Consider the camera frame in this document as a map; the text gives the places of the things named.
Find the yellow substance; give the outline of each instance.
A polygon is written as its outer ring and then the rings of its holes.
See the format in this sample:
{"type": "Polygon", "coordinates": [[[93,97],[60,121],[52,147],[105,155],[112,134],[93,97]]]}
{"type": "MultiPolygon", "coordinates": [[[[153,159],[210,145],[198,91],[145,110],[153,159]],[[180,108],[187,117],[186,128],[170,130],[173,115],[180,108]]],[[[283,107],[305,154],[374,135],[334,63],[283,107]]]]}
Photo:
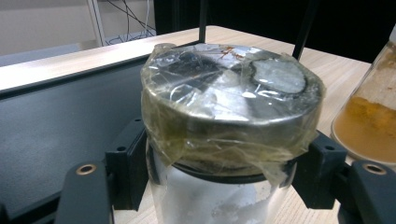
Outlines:
{"type": "Polygon", "coordinates": [[[396,162],[396,110],[354,96],[334,120],[333,134],[362,157],[396,162]]]}

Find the black rod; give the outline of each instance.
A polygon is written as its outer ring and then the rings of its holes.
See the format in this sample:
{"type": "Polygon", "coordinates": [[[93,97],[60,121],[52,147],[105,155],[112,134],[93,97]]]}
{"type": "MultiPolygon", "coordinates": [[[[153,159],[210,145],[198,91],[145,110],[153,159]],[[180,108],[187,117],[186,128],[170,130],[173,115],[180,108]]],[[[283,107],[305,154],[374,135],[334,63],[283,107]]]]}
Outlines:
{"type": "Polygon", "coordinates": [[[180,1],[172,1],[172,29],[173,32],[180,31],[180,1]]]}
{"type": "Polygon", "coordinates": [[[318,11],[320,0],[310,0],[308,3],[308,8],[306,9],[303,24],[301,26],[300,32],[297,36],[297,42],[294,46],[294,51],[292,56],[296,60],[300,60],[301,54],[305,46],[306,39],[308,38],[309,31],[311,30],[312,23],[318,11]]]}
{"type": "Polygon", "coordinates": [[[207,0],[201,0],[200,20],[199,20],[199,42],[205,43],[207,18],[207,0]]]}

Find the jar lid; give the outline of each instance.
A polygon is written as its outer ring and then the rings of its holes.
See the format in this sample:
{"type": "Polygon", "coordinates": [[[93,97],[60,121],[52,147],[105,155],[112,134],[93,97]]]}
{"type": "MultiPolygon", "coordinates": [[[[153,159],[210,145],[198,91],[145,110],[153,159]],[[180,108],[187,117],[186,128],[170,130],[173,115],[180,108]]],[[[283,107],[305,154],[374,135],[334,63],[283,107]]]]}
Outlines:
{"type": "Polygon", "coordinates": [[[307,151],[324,95],[315,74],[262,49],[169,47],[154,50],[141,74],[143,120],[165,163],[266,175],[307,151]]]}

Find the cylindrical container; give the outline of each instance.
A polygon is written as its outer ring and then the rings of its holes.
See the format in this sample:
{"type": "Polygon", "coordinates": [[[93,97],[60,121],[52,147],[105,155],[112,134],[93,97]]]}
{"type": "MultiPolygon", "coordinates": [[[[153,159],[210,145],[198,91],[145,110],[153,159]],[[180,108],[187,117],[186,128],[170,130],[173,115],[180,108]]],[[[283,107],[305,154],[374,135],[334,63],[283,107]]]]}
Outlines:
{"type": "Polygon", "coordinates": [[[161,223],[265,223],[316,137],[321,80],[287,55],[160,45],[142,69],[161,223]]]}
{"type": "Polygon", "coordinates": [[[272,223],[294,177],[295,163],[284,167],[287,178],[272,185],[261,175],[213,176],[177,163],[165,167],[151,147],[148,171],[157,219],[161,224],[272,223]]]}
{"type": "Polygon", "coordinates": [[[396,166],[396,27],[332,123],[332,137],[355,158],[396,166]]]}

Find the black platform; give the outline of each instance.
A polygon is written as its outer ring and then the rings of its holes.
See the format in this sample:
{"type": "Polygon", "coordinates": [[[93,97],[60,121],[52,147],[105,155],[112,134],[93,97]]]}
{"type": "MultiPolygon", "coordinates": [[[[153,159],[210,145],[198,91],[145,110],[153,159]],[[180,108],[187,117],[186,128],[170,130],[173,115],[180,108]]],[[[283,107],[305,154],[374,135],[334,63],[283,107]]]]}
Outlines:
{"type": "Polygon", "coordinates": [[[58,194],[74,165],[102,160],[140,117],[146,60],[0,92],[0,203],[12,217],[58,194]]]}

